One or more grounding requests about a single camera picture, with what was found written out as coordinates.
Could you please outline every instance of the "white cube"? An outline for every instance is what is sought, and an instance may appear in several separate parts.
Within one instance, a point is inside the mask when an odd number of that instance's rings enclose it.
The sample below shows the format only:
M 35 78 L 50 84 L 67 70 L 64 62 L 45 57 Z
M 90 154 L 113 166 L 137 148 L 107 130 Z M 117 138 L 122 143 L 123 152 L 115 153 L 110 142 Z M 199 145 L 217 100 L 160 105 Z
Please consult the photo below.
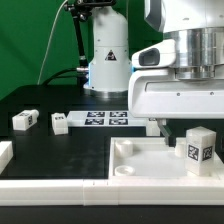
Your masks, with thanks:
M 216 132 L 198 127 L 187 131 L 186 169 L 196 175 L 212 172 Z
M 146 122 L 146 136 L 160 136 L 160 128 L 156 119 L 149 119 Z
M 0 142 L 0 174 L 13 157 L 12 142 Z
M 60 113 L 52 114 L 51 119 L 55 135 L 68 134 L 68 123 L 65 114 Z
M 37 123 L 39 112 L 37 110 L 24 110 L 12 118 L 13 129 L 26 131 Z

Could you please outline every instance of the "table surface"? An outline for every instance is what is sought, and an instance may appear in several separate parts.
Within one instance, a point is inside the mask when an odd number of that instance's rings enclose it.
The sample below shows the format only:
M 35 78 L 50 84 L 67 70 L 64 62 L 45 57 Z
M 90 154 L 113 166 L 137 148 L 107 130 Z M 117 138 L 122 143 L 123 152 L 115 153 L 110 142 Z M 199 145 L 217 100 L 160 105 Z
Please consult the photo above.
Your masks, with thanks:
M 26 132 L 13 131 L 12 117 L 37 109 L 38 123 Z M 76 86 L 24 86 L 0 101 L 0 141 L 12 140 L 14 158 L 0 179 L 105 179 L 108 177 L 111 137 L 145 137 L 144 127 L 73 127 L 55 136 L 51 114 L 71 110 L 127 110 L 127 99 L 85 96 Z M 224 123 L 220 120 L 172 120 L 177 137 L 197 126 L 218 130 L 218 152 Z M 1 207 L 1 223 L 221 223 L 223 206 Z

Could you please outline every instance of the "white box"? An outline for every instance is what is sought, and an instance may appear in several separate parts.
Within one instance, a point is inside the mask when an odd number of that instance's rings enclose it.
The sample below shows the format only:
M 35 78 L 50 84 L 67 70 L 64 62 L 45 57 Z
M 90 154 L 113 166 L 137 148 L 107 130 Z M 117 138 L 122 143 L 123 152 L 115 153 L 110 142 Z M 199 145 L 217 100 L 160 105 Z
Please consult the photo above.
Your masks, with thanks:
M 12 142 L 0 142 L 0 174 L 13 157 Z
M 196 175 L 212 172 L 216 133 L 203 127 L 187 131 L 186 169 Z
M 55 135 L 68 134 L 68 123 L 65 114 L 60 113 L 52 114 L 51 119 Z

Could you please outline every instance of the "white plastic part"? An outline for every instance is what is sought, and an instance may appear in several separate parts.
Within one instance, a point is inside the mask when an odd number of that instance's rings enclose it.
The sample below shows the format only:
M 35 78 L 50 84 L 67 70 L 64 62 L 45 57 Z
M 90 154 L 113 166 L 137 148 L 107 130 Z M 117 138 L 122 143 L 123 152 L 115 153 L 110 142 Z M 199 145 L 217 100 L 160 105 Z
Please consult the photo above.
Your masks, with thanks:
M 37 123 L 39 112 L 37 110 L 24 110 L 12 118 L 13 129 L 26 131 Z
M 52 127 L 55 135 L 68 134 L 68 124 L 65 114 L 55 113 L 51 115 Z
M 119 205 L 118 186 L 109 180 L 84 180 L 83 204 Z
M 157 49 L 160 54 L 160 60 L 158 65 L 152 66 L 141 66 L 139 64 L 139 55 L 150 49 Z M 137 69 L 146 69 L 146 68 L 162 68 L 172 65 L 176 60 L 176 50 L 175 50 L 175 40 L 164 40 L 161 43 L 153 45 L 152 47 L 146 48 L 139 52 L 136 52 L 132 56 L 132 66 Z
M 115 154 L 120 158 L 127 158 L 133 154 L 133 143 L 130 140 L 116 141 Z
M 185 158 L 186 156 L 186 140 L 185 139 L 176 140 L 175 156 L 179 158 Z
M 216 133 L 203 127 L 187 131 L 186 169 L 196 175 L 213 170 Z
M 224 118 L 223 89 L 223 79 L 182 82 L 171 68 L 139 70 L 129 82 L 129 111 L 137 118 Z
M 12 142 L 0 142 L 0 174 L 13 157 Z
M 145 0 L 145 17 L 151 11 Z M 185 29 L 223 27 L 224 2 L 220 0 L 162 0 L 160 32 Z
M 160 136 L 160 128 L 156 119 L 148 119 L 146 122 L 146 136 Z
M 124 177 L 124 176 L 133 176 L 135 174 L 135 169 L 131 166 L 118 166 L 114 170 L 115 176 Z
M 98 92 L 128 90 L 132 68 L 129 60 L 128 23 L 112 7 L 93 10 L 94 58 L 84 88 Z

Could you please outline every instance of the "green screen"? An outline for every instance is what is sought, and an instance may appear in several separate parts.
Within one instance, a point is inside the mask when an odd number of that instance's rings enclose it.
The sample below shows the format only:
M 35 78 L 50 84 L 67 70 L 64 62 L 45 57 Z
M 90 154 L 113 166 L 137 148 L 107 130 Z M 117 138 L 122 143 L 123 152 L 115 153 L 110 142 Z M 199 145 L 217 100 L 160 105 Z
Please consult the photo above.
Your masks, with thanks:
M 0 99 L 24 85 L 37 84 L 55 15 L 63 3 L 51 1 L 2 1 L 0 7 Z M 117 0 L 113 7 L 128 14 L 130 57 L 162 40 L 144 21 L 143 0 Z M 93 57 L 92 21 L 81 24 L 85 52 Z M 70 13 L 62 9 L 43 70 L 43 82 L 54 73 L 78 66 L 78 50 Z M 73 79 L 52 84 L 75 84 Z

